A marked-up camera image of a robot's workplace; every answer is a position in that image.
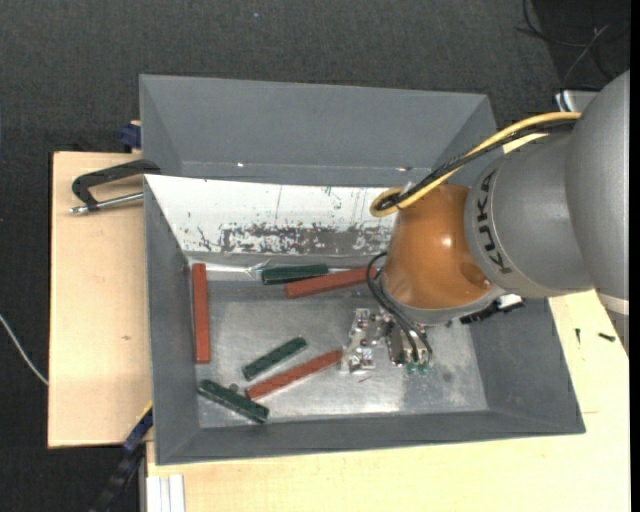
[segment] red wooden stick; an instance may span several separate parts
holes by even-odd
[[[340,350],[334,350],[321,356],[307,361],[291,370],[280,373],[270,379],[262,381],[254,386],[251,386],[245,391],[248,398],[251,400],[257,400],[260,397],[273,393],[278,389],[282,389],[289,384],[294,383],[297,380],[302,379],[308,375],[317,373],[329,366],[336,364],[342,358],[342,352]]]
[[[298,299],[307,295],[328,292],[339,288],[346,288],[367,282],[367,267],[345,270],[326,276],[312,277],[284,285],[284,294],[287,299]]]
[[[206,364],[211,359],[211,347],[209,345],[207,267],[204,263],[193,264],[191,282],[193,283],[193,325],[196,333],[195,359],[198,364]]]

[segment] black wire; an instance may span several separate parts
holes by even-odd
[[[591,60],[593,61],[593,63],[596,65],[596,68],[598,68],[598,71],[600,71],[600,74],[609,82],[613,80],[614,78],[613,74],[611,74],[605,68],[604,64],[602,64],[602,59],[600,57],[600,50],[598,49],[597,44],[594,44],[591,48],[589,48],[589,56],[591,57]]]
[[[415,341],[413,340],[413,336],[412,336],[412,333],[415,333],[415,335],[418,336],[420,341],[426,347],[427,352],[429,353],[429,361],[431,361],[431,356],[433,355],[433,348],[431,347],[431,344],[427,340],[425,333],[421,329],[416,329],[415,327],[413,327],[413,322],[402,311],[400,311],[395,307],[395,305],[391,302],[389,297],[387,297],[386,294],[384,293],[382,286],[378,287],[377,280],[382,274],[382,270],[384,267],[381,266],[376,272],[375,276],[371,277],[371,269],[373,268],[375,263],[380,258],[386,255],[387,255],[386,252],[381,252],[380,254],[376,255],[367,265],[367,286],[369,287],[371,294],[376,299],[378,304],[380,304],[380,306],[384,310],[386,310],[390,315],[394,317],[400,329],[402,329],[402,331],[407,336],[409,344],[411,345],[411,350],[413,352],[412,354],[413,360],[415,362],[418,362],[420,359],[420,355],[418,353],[418,347]]]
[[[144,446],[144,444],[138,445],[132,453],[125,455],[120,460],[89,512],[110,512],[112,510],[137,475],[144,457]]]
[[[598,30],[594,36],[591,38],[591,41],[589,42],[589,44],[587,46],[585,46],[584,50],[582,50],[582,53],[580,53],[580,55],[578,55],[578,58],[573,62],[573,64],[571,64],[571,67],[569,68],[569,70],[566,72],[566,74],[564,75],[564,78],[562,79],[562,87],[566,88],[567,87],[567,80],[569,80],[569,76],[571,76],[571,73],[573,73],[573,70],[576,69],[576,66],[578,65],[578,63],[584,59],[588,54],[589,51],[591,50],[591,48],[593,47],[593,45],[596,43],[596,41],[598,40],[598,38],[604,34],[604,32],[609,28],[609,25],[605,25],[604,27],[602,27],[600,30]]]
[[[537,37],[538,39],[542,39],[543,41],[546,41],[547,43],[551,43],[551,44],[557,44],[559,46],[567,46],[569,48],[586,48],[587,46],[589,46],[589,41],[585,42],[574,42],[574,41],[563,41],[561,39],[555,39],[553,37],[548,36],[547,34],[545,34],[544,32],[542,32],[542,30],[540,30],[539,28],[537,28],[533,22],[531,21],[531,18],[529,16],[529,9],[527,8],[527,0],[522,0],[522,14],[524,17],[524,21],[527,24],[528,28],[520,28],[520,27],[515,27],[515,29],[518,32],[522,32],[523,34],[529,35],[529,36],[533,36],[533,37]],[[624,18],[621,19],[617,19],[612,23],[618,23],[618,22],[625,22],[626,20]],[[594,24],[593,27],[596,31],[598,30],[597,26]],[[624,34],[627,33],[627,31],[631,30],[631,25],[629,25],[628,27],[624,27],[622,30],[620,30],[620,32],[618,32],[617,34],[615,34],[614,36],[610,37],[609,39],[605,39],[605,40],[600,40],[598,41],[598,45],[603,45],[603,44],[611,44],[616,42],[618,39],[620,39]]]
[[[573,119],[570,119],[570,120],[562,119],[558,121],[546,121],[543,123],[538,123],[535,125],[531,125],[527,128],[523,128],[522,130],[518,130],[512,133],[511,135],[497,142],[494,142],[493,144],[487,146],[486,148],[480,151],[476,151],[473,154],[468,154],[467,152],[463,155],[456,156],[451,160],[449,160],[448,162],[445,162],[435,170],[433,170],[422,181],[420,181],[413,187],[409,188],[408,190],[386,197],[383,201],[380,201],[378,204],[375,205],[375,209],[378,211],[381,211],[397,205],[398,203],[404,201],[405,199],[409,198],[413,194],[427,187],[428,185],[430,185],[431,183],[433,183],[435,180],[442,177],[443,175],[447,174],[448,172],[458,167],[461,167],[463,165],[466,165],[469,162],[476,160],[477,158],[484,156],[485,154],[490,153],[491,151],[499,147],[504,146],[508,142],[521,139],[523,137],[526,137],[527,135],[531,135],[532,133],[539,133],[542,130],[549,130],[556,126],[562,126],[562,125],[573,124],[573,123],[575,123],[575,120]]]

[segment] clamp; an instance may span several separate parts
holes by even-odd
[[[107,199],[106,201],[98,201],[90,192],[91,187],[103,185],[104,183],[111,183],[113,181],[135,176],[137,174],[160,174],[160,168],[151,162],[150,160],[136,160],[134,162],[128,162],[122,165],[116,165],[115,167],[109,167],[108,169],[102,169],[100,171],[90,172],[78,176],[73,184],[71,190],[80,199],[84,205],[71,208],[71,213],[89,213],[115,206],[137,199],[143,198],[143,193],[138,192],[135,194],[128,194],[113,199]]]

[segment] wooden table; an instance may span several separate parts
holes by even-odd
[[[142,207],[68,213],[76,176],[137,158],[54,155],[51,448],[122,442],[151,397]],[[148,474],[183,474],[190,512],[629,510],[628,357],[598,336],[614,330],[595,293],[550,304],[586,434],[180,466],[156,466],[149,443]]]

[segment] white cable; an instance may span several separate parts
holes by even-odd
[[[29,356],[24,351],[24,349],[22,348],[22,345],[18,341],[18,337],[13,333],[13,331],[11,330],[11,326],[5,320],[4,316],[2,316],[2,313],[0,313],[0,323],[2,323],[2,325],[4,325],[4,328],[9,333],[9,337],[11,338],[13,343],[15,344],[16,348],[18,349],[18,351],[20,352],[20,355],[22,356],[22,359],[24,359],[25,363],[27,363],[29,365],[29,368],[31,368],[31,371],[33,373],[35,373],[36,377],[38,377],[42,382],[44,382],[45,385],[48,386],[49,385],[49,381],[46,379],[46,377],[44,375],[42,375],[42,373],[40,373],[40,370],[38,370],[36,368],[36,365],[33,364],[31,359],[29,359]]]

